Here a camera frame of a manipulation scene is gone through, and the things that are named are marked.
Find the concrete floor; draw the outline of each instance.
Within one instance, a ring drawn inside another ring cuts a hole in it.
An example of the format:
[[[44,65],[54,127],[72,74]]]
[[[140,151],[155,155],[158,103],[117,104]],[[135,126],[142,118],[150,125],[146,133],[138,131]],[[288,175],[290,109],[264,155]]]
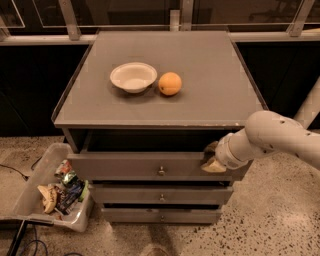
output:
[[[0,164],[32,175],[31,165],[51,143],[62,140],[0,138]],[[26,183],[9,169],[0,167],[0,175],[0,219],[6,219]],[[84,233],[38,226],[38,237],[49,255],[320,255],[320,171],[279,153],[255,160],[234,190],[221,219],[210,226],[111,226],[94,206]],[[6,255],[13,235],[0,231],[0,255]],[[21,248],[32,239],[30,227]],[[45,255],[44,250],[37,255]]]

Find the white pipe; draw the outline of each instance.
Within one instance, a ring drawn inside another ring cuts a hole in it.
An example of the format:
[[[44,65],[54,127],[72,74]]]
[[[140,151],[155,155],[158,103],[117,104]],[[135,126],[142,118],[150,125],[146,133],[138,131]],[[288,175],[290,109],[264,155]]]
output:
[[[292,154],[320,170],[320,134],[271,111],[253,113],[244,129],[223,137],[215,149],[215,159],[224,168],[217,169],[217,164],[210,166],[213,172],[238,169],[249,160],[276,152]]]
[[[309,92],[294,119],[307,129],[320,112],[320,77]]]

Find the clear plastic bin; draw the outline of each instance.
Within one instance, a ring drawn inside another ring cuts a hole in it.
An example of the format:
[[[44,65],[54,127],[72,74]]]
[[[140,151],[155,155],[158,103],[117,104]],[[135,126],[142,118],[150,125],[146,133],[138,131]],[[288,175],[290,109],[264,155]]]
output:
[[[89,191],[85,199],[81,203],[78,202],[69,215],[62,216],[62,220],[57,220],[43,212],[42,195],[37,188],[38,185],[57,183],[57,178],[54,177],[55,170],[67,158],[69,153],[72,153],[72,150],[68,144],[54,143],[50,145],[37,164],[33,175],[29,178],[25,190],[16,202],[13,209],[15,217],[21,220],[67,227],[77,232],[86,230],[94,204]]]

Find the gray cabinet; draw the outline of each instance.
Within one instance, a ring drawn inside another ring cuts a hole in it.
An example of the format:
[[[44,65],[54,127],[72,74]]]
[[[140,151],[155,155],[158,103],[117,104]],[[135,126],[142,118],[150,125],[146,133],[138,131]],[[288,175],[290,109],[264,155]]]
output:
[[[109,75],[127,62],[178,73],[182,90],[121,91]],[[250,164],[207,173],[203,150],[261,109],[225,32],[102,31],[53,120],[107,221],[214,223]]]

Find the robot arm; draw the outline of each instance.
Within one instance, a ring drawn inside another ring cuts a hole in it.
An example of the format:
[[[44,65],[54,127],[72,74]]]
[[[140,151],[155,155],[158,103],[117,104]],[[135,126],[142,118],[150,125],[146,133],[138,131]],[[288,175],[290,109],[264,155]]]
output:
[[[320,170],[320,134],[271,111],[252,114],[245,128],[229,133],[215,148],[215,156],[202,168],[208,172],[238,169],[255,158],[275,152],[292,154]]]

